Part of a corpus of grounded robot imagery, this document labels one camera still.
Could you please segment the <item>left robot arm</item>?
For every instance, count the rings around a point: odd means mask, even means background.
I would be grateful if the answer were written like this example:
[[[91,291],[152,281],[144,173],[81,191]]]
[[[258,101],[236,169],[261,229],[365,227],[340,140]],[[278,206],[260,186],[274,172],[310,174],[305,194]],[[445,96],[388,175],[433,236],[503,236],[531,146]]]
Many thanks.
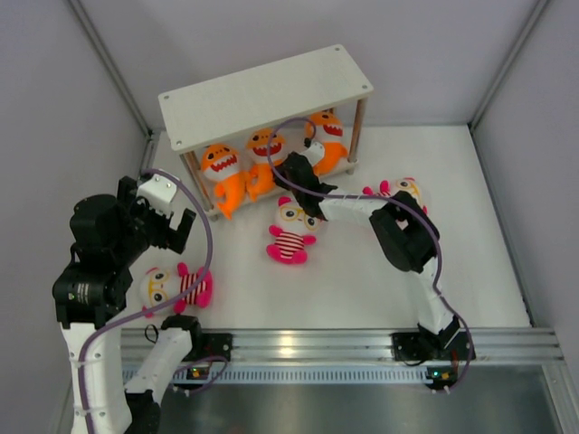
[[[151,247],[183,252],[201,209],[184,211],[171,228],[177,193],[190,191],[177,177],[149,169],[140,180],[121,178],[116,194],[92,195],[74,206],[71,260],[52,286],[71,364],[74,433],[156,433],[179,364],[203,353],[198,319],[169,316],[138,372],[123,380],[121,327],[136,319],[120,316],[133,281],[130,268]]]

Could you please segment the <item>orange shark plush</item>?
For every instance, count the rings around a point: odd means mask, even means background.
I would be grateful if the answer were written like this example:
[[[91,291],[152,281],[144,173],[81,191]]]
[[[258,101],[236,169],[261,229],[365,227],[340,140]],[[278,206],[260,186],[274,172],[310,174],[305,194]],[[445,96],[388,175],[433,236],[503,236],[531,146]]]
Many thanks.
[[[343,145],[344,129],[341,120],[332,112],[319,111],[309,116],[315,124],[316,134],[312,125],[304,127],[306,137],[314,137],[325,148],[325,156],[313,167],[317,176],[328,174],[334,170],[339,161],[348,155]]]
[[[242,205],[246,195],[248,174],[242,168],[239,151],[225,143],[216,143],[204,151],[201,170],[214,184],[214,197],[223,216],[230,220]]]
[[[252,167],[246,189],[253,202],[276,186],[268,156],[273,164],[280,164],[285,156],[285,147],[286,139],[280,133],[274,134],[270,127],[255,131],[248,139],[245,148]]]

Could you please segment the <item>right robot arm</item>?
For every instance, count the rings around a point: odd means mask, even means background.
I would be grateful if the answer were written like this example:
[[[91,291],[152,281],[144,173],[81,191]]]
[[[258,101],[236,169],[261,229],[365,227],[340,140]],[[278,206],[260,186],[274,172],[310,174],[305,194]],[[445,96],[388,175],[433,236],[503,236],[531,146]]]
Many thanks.
[[[468,325],[439,288],[440,233],[409,193],[390,197],[347,193],[320,182],[305,153],[290,153],[272,171],[276,185],[291,191],[306,215],[372,230],[388,262],[420,280],[413,296],[418,330],[393,335],[396,361],[416,366],[435,360],[469,362],[475,357]]]

